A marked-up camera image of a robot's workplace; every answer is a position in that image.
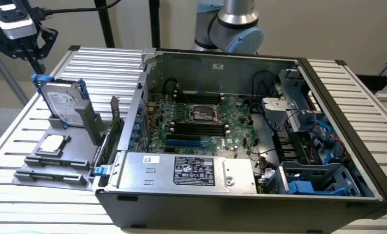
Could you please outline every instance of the blue pcie slot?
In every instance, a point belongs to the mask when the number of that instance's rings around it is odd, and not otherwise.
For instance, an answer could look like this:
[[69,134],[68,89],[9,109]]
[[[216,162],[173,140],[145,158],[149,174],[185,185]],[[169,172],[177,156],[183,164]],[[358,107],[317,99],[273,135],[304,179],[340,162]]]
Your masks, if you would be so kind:
[[204,143],[200,141],[177,141],[177,140],[167,140],[165,145],[168,146],[180,146],[180,147],[197,147],[201,148]]

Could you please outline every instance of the white wall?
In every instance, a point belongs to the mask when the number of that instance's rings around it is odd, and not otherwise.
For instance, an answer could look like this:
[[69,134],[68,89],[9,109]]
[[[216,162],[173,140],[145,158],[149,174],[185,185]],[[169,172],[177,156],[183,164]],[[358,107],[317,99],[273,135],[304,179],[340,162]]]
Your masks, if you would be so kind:
[[[161,46],[189,48],[197,0],[161,0]],[[358,73],[387,62],[387,0],[256,0],[260,54],[343,59]]]
[[[48,9],[95,7],[91,0],[31,0],[29,3],[32,6]],[[45,20],[43,25],[59,31],[56,44],[45,60],[47,74],[57,65],[71,45],[105,46],[97,12],[57,14],[52,19]],[[0,57],[15,79],[29,80],[33,74],[29,63],[20,59],[11,59],[1,53]]]
[[[52,9],[93,7],[89,0],[32,0]],[[197,0],[161,0],[161,46],[189,49]],[[387,0],[256,0],[265,40],[261,54],[343,59],[356,73],[376,74],[387,62]],[[148,0],[123,0],[111,10],[116,45],[151,47]],[[47,59],[52,70],[72,44],[104,46],[96,12],[52,16],[60,31]],[[27,62],[1,56],[16,79],[28,80]]]

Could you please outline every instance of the white sticker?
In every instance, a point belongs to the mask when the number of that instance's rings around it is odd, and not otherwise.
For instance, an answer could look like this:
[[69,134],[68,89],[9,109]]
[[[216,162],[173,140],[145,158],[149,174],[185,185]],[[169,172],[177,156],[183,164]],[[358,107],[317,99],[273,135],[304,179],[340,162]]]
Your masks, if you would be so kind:
[[83,126],[80,114],[75,110],[75,99],[71,95],[48,92],[48,97],[59,118],[73,126]]
[[143,162],[144,163],[160,163],[160,156],[145,155]]
[[224,65],[220,64],[220,63],[213,63],[212,69],[223,70],[224,69]]

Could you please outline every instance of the aluminum extrusion table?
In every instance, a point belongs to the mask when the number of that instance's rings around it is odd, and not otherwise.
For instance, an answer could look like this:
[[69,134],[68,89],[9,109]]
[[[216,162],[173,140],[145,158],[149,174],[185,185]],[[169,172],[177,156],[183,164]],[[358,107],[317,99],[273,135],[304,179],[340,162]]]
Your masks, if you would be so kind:
[[[121,97],[125,101],[120,103],[120,111],[125,117],[141,73],[141,56],[143,50],[81,47],[68,52],[52,76],[84,78],[103,119],[111,118],[111,96]],[[328,60],[309,60],[309,63],[387,175],[387,112],[380,102],[370,96],[347,66]],[[11,184],[15,170],[49,127],[48,117],[49,110],[36,94],[0,138],[0,233],[184,233],[120,230],[92,192]],[[383,140],[380,143],[375,142],[378,137]],[[387,234],[387,215],[378,220],[358,220],[335,234]]]

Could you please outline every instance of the hard drive label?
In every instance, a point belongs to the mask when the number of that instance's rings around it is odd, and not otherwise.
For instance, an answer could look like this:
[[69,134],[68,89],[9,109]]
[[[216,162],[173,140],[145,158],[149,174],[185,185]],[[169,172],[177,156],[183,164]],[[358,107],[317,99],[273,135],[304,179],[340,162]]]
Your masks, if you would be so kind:
[[69,125],[83,126],[80,114],[75,110],[73,97],[59,92],[48,92],[48,97],[59,118]]
[[173,183],[177,185],[215,186],[213,159],[175,157]]

